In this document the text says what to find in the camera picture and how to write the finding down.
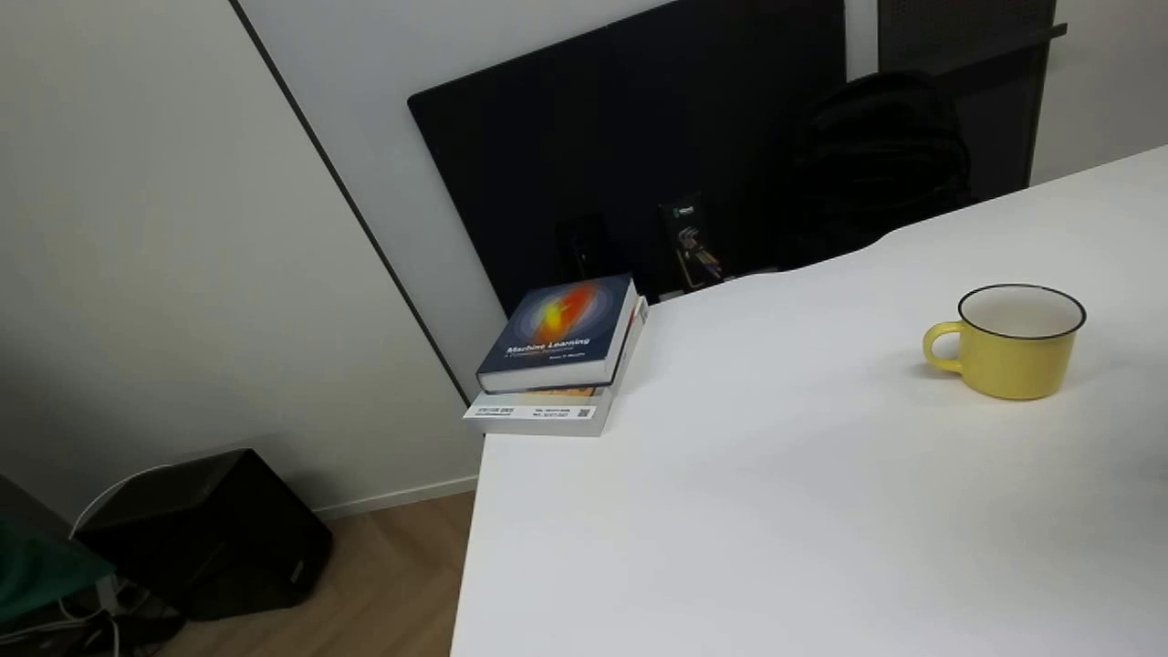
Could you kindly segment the dark vertical wall panel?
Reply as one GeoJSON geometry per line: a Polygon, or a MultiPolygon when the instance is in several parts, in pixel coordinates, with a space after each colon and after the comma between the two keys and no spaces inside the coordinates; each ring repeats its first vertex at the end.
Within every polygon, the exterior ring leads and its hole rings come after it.
{"type": "Polygon", "coordinates": [[[969,148],[969,195],[1034,180],[1047,51],[1065,32],[1059,0],[877,0],[879,65],[947,90],[969,148]]]}

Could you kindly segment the black office chair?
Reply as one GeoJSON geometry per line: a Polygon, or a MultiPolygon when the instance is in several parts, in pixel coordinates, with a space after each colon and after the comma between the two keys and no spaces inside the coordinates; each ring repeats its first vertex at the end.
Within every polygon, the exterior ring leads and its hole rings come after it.
{"type": "Polygon", "coordinates": [[[956,102],[928,73],[873,73],[803,122],[773,236],[777,265],[805,265],[963,209],[969,148],[956,102]]]}

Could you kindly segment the white book under blue book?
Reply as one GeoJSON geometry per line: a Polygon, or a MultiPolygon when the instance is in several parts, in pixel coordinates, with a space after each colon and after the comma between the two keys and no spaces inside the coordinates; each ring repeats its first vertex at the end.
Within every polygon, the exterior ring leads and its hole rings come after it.
{"type": "MultiPolygon", "coordinates": [[[[625,371],[637,333],[646,326],[646,307],[634,309],[616,369],[625,371]]],[[[604,388],[554,388],[554,390],[519,390],[519,393],[477,393],[464,420],[480,435],[564,435],[596,439],[604,431],[608,410],[625,377],[613,377],[604,388]]]]}

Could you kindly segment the black box on floor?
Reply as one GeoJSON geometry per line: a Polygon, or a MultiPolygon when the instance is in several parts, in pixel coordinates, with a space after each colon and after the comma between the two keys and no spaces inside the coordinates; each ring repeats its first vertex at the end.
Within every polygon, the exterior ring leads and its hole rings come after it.
{"type": "Polygon", "coordinates": [[[193,621],[294,605],[333,553],[333,528],[254,450],[133,475],[76,539],[193,621]]]}

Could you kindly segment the yellow enamel cup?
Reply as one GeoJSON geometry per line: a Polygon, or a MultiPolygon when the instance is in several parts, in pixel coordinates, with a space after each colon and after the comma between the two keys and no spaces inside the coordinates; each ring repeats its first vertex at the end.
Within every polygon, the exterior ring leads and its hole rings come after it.
{"type": "Polygon", "coordinates": [[[922,360],[1001,401],[1052,396],[1072,360],[1086,307],[1052,285],[996,282],[956,299],[956,316],[922,333],[922,360]]]}

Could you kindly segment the green cloth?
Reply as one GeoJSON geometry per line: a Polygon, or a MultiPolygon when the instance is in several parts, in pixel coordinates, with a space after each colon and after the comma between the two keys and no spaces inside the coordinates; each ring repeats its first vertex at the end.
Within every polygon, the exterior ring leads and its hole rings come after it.
{"type": "Polygon", "coordinates": [[[0,624],[19,624],[109,573],[105,558],[69,535],[0,518],[0,624]]]}

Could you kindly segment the blue book with flame cover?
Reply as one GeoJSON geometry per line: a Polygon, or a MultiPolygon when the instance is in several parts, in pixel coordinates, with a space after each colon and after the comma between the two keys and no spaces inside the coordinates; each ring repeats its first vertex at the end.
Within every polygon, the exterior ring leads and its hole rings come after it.
{"type": "Polygon", "coordinates": [[[627,273],[529,293],[480,357],[477,388],[509,393],[608,384],[634,302],[627,273]]]}

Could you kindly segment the black monitor panel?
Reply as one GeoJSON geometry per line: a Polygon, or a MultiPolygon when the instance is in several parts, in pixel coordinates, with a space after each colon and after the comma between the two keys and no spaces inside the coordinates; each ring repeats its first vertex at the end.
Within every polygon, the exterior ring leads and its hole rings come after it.
{"type": "Polygon", "coordinates": [[[669,0],[410,99],[500,302],[571,277],[680,285],[669,210],[738,268],[803,118],[845,79],[844,0],[669,0]]]}

